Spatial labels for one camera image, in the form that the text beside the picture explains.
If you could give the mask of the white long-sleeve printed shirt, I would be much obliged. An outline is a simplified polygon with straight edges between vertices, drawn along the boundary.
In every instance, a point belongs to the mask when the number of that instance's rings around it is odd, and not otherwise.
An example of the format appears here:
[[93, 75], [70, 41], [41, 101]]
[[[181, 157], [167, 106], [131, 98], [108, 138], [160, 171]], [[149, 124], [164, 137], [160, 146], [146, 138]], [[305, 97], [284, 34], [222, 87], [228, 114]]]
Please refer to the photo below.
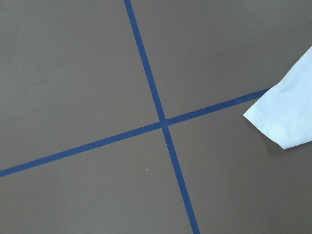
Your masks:
[[282, 149], [312, 140], [312, 50], [243, 115]]

